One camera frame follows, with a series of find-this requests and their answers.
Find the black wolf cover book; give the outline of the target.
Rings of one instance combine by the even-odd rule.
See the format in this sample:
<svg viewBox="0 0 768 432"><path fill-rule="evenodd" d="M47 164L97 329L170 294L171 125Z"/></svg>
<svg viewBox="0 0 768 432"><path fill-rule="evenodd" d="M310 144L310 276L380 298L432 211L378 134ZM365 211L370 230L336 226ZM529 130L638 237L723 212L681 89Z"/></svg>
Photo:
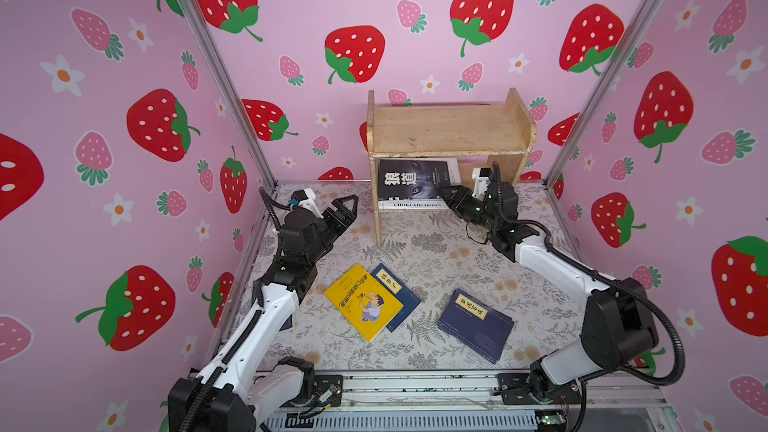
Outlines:
<svg viewBox="0 0 768 432"><path fill-rule="evenodd" d="M379 200L438 199L440 189L450 185L450 168L445 160L386 159L379 162Z"/></svg>

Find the yellow cartoon cover book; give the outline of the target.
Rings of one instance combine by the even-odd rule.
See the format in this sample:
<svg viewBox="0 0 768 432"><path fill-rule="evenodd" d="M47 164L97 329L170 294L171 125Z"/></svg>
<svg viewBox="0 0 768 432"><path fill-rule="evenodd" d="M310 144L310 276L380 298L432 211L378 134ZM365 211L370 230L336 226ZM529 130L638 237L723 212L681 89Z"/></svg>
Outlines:
<svg viewBox="0 0 768 432"><path fill-rule="evenodd" d="M368 343L403 309L390 289L361 265L345 272L324 295Z"/></svg>

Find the white hardcover book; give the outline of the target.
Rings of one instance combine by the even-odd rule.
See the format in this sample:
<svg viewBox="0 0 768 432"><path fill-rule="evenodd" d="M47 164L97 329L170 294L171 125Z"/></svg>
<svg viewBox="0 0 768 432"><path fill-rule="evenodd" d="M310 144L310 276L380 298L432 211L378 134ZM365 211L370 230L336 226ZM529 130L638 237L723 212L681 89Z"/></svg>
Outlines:
<svg viewBox="0 0 768 432"><path fill-rule="evenodd" d="M399 158L399 159L416 159L416 160L439 160L447 161L450 168L451 185L460 185L461 176L459 171L459 164L456 158ZM392 200L385 201L378 199L378 207L383 210L420 210L420 209L447 209L445 202L441 197L431 200Z"/></svg>

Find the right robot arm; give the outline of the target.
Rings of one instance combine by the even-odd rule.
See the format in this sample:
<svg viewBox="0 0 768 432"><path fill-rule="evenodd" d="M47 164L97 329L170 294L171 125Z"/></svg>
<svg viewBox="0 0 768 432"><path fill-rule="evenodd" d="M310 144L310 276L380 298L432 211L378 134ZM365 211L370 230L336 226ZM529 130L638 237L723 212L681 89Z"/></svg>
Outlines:
<svg viewBox="0 0 768 432"><path fill-rule="evenodd" d="M484 229L499 254L544 277L584 312L577 340L531 364L527 390L534 400L552 400L574 382L616 371L654 386L670 386L682 378L686 356L680 334L643 286L633 278L604 275L559 250L546 226L518 217L512 185L494 181L483 199L460 185L441 189L440 196L456 216ZM656 377L631 363L658 346L659 327L671 341L673 365Z"/></svg>

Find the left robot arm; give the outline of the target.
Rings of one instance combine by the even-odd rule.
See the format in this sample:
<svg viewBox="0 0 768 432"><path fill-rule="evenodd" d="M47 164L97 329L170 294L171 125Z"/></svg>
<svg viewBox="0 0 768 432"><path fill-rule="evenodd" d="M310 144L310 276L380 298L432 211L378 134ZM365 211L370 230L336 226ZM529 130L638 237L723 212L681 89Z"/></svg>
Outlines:
<svg viewBox="0 0 768 432"><path fill-rule="evenodd" d="M251 308L233 335L195 377L170 390L171 431L264 431L284 404L313 399L312 362L287 357L263 376L257 369L311 289L318 261L357 219L359 198L337 198L319 210L310 189L294 192L284 206L267 192L261 196L277 232L275 255L254 281Z"/></svg>

